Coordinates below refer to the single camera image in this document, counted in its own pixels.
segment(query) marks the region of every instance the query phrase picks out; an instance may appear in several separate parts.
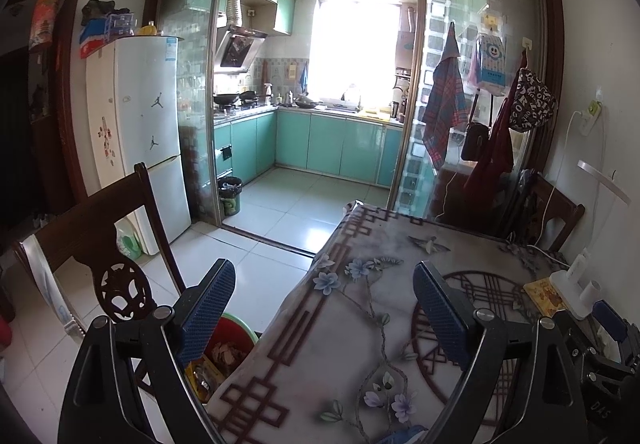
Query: refrigerator label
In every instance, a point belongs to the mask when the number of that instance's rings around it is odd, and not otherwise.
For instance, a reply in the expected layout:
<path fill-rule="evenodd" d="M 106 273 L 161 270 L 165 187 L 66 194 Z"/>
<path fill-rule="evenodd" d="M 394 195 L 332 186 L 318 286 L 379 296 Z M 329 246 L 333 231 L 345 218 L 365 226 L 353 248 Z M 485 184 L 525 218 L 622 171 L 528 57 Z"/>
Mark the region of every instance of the refrigerator label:
<path fill-rule="evenodd" d="M 178 53 L 178 39 L 167 38 L 166 49 L 164 50 L 164 61 L 175 61 Z"/>

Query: screw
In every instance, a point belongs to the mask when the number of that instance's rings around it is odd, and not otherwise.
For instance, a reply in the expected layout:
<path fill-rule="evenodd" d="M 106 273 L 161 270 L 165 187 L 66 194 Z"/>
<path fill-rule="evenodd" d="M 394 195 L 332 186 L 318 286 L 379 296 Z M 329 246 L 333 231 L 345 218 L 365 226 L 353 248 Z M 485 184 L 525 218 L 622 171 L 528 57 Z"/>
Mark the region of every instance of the screw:
<path fill-rule="evenodd" d="M 551 318 L 546 318 L 546 317 L 540 318 L 540 324 L 542 325 L 543 328 L 547 330 L 553 330 L 556 326 L 556 324 Z"/>
<path fill-rule="evenodd" d="M 492 321 L 495 318 L 495 314 L 489 309 L 478 309 L 476 317 L 482 321 Z"/>
<path fill-rule="evenodd" d="M 101 329 L 103 326 L 107 324 L 108 321 L 109 321 L 109 318 L 107 318 L 107 316 L 98 316 L 96 319 L 94 319 L 94 322 L 92 323 L 92 325 L 97 329 Z"/>
<path fill-rule="evenodd" d="M 163 305 L 154 310 L 154 318 L 156 319 L 167 319 L 171 315 L 172 309 L 171 307 L 167 307 Z"/>

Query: power outlet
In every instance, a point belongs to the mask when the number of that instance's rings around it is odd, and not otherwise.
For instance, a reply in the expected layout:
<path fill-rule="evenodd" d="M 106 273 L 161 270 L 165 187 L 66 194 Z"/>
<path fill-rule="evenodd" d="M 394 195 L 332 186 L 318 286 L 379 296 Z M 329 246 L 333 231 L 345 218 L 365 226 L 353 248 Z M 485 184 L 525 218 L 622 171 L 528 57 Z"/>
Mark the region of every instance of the power outlet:
<path fill-rule="evenodd" d="M 587 137 L 591 130 L 593 129 L 593 125 L 596 124 L 596 120 L 600 117 L 600 113 L 602 112 L 602 103 L 600 101 L 593 100 L 589 103 L 589 107 L 587 110 L 582 111 L 582 124 L 580 124 L 580 133 Z"/>

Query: sliding glass door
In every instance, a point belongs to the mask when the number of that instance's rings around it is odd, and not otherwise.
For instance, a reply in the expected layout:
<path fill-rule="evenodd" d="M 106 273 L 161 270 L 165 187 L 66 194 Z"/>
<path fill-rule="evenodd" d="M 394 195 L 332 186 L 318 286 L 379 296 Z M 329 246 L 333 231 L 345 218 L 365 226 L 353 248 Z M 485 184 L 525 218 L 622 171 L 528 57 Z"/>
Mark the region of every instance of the sliding glass door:
<path fill-rule="evenodd" d="M 159 0 L 158 30 L 177 36 L 178 130 L 182 169 L 192 217 L 220 223 L 212 177 L 211 63 L 218 0 Z"/>
<path fill-rule="evenodd" d="M 456 212 L 460 212 L 460 208 L 457 202 L 463 200 L 462 185 L 475 166 L 474 162 L 466 162 L 460 158 L 466 124 L 460 124 L 450 130 L 446 162 L 440 171 L 434 170 L 422 141 L 425 129 L 422 118 L 429 102 L 429 94 L 433 87 L 433 71 L 440 62 L 449 23 L 455 24 L 460 50 L 459 67 L 463 81 L 469 73 L 472 49 L 478 32 L 491 31 L 502 39 L 506 55 L 508 92 L 520 61 L 523 39 L 529 39 L 532 45 L 529 51 L 529 67 L 544 78 L 543 62 L 546 52 L 544 15 L 543 0 L 427 0 L 424 47 L 419 70 L 415 72 L 415 77 L 418 78 L 415 82 L 417 87 L 414 92 L 415 107 L 413 116 L 407 117 L 408 124 L 405 125 L 405 128 L 410 129 L 410 135 L 406 152 L 400 154 L 404 160 L 397 166 L 397 171 L 401 168 L 401 176 L 396 179 L 398 188 L 395 203 L 392 204 L 393 209 L 403 214 L 433 219 L 443 213 L 444 197 L 447 194 L 447 204 L 444 209 L 449 215 L 447 223 L 458 224 Z M 474 88 L 468 88 L 465 85 L 468 110 L 471 109 L 475 93 Z M 504 96 L 494 99 L 492 122 L 495 121 L 504 99 Z M 490 95 L 482 91 L 474 120 L 489 125 L 490 101 Z M 512 175 L 515 177 L 527 154 L 529 137 L 515 132 L 511 134 L 516 161 Z M 460 178 L 452 181 L 456 175 Z M 504 192 L 501 195 L 503 204 L 506 203 L 508 193 L 513 187 L 513 180 L 507 176 L 500 184 Z M 447 184 L 450 182 L 452 184 L 447 190 Z M 492 218 L 495 219 L 497 216 L 499 211 L 493 212 Z"/>

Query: bright window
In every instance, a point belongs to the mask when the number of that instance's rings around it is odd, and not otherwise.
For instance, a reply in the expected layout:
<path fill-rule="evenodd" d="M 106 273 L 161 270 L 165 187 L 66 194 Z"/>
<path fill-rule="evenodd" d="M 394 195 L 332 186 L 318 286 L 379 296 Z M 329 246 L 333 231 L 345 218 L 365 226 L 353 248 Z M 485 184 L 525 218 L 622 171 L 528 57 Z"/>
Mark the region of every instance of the bright window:
<path fill-rule="evenodd" d="M 398 0 L 320 0 L 314 13 L 309 94 L 319 100 L 360 95 L 362 106 L 389 106 L 395 82 Z"/>

